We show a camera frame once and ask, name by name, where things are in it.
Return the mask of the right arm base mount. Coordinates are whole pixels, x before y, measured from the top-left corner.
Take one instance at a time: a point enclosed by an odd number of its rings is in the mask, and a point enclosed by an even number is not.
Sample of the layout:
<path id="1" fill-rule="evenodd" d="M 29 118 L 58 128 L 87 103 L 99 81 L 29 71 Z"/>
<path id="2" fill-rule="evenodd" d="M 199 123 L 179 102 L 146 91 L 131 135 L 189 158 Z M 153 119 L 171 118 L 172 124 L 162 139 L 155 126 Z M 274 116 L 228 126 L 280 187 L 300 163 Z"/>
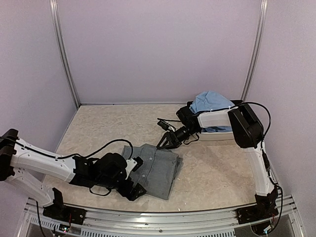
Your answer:
<path id="1" fill-rule="evenodd" d="M 238 223 L 241 225 L 277 216 L 278 209 L 275 206 L 265 210 L 260 209 L 258 205 L 252 205 L 236 209 L 236 215 Z"/>

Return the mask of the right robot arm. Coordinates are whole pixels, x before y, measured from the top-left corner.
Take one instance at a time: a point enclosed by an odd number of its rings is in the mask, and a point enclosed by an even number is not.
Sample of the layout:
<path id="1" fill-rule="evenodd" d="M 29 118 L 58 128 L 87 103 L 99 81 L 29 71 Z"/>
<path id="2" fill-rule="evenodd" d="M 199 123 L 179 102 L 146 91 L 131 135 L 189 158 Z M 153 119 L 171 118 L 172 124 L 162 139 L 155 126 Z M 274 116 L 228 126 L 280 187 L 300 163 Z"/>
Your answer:
<path id="1" fill-rule="evenodd" d="M 277 215 L 277 185 L 271 178 L 271 166 L 265 152 L 264 138 L 267 131 L 251 108 L 250 102 L 241 102 L 232 107 L 193 113 L 189 106 L 176 113 L 182 127 L 169 129 L 169 124 L 160 119 L 158 125 L 166 132 L 159 141 L 158 149 L 176 149 L 193 134 L 204 128 L 228 126 L 235 143 L 244 149 L 255 177 L 255 200 L 252 214 L 257 219 Z"/>

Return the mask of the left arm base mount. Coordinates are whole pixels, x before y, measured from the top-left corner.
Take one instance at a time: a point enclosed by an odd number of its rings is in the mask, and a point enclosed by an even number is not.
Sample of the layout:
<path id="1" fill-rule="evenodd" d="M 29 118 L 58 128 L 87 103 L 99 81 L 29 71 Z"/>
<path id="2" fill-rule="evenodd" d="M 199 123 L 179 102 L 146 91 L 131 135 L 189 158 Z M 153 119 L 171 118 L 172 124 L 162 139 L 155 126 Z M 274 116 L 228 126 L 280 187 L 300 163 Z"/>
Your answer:
<path id="1" fill-rule="evenodd" d="M 86 212 L 83 208 L 51 205 L 44 208 L 43 215 L 69 224 L 83 225 Z"/>

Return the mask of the grey long sleeve shirt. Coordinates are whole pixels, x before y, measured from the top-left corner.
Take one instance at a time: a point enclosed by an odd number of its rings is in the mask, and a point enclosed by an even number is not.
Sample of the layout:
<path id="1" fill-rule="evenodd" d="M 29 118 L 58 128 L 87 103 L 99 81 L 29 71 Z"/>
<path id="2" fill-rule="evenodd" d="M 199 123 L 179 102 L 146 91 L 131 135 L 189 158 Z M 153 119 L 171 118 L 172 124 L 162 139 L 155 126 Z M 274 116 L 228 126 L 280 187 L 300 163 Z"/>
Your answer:
<path id="1" fill-rule="evenodd" d="M 178 154 L 144 144 L 133 149 L 124 146 L 121 155 L 125 159 L 129 156 L 133 158 L 140 157 L 143 164 L 135 172 L 131 172 L 132 181 L 142 185 L 146 190 L 146 194 L 169 200 L 173 183 L 183 166 L 183 159 Z"/>

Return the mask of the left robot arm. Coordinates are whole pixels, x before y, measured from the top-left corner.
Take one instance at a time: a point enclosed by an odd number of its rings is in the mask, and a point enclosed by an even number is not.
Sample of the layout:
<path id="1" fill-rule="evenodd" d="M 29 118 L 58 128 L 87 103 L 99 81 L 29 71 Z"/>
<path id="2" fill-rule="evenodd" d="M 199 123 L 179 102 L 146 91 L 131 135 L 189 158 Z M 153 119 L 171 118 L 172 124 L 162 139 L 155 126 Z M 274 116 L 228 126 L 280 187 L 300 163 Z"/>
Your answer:
<path id="1" fill-rule="evenodd" d="M 19 138 L 16 129 L 9 129 L 0 137 L 0 180 L 20 187 L 41 206 L 49 207 L 60 220 L 69 215 L 61 192 L 45 186 L 29 170 L 75 186 L 89 189 L 100 186 L 109 192 L 116 190 L 122 197 L 134 201 L 146 193 L 142 185 L 130 178 L 131 172 L 142 164 L 140 157 L 124 158 L 118 153 L 107 153 L 101 158 L 80 154 L 58 155 Z"/>

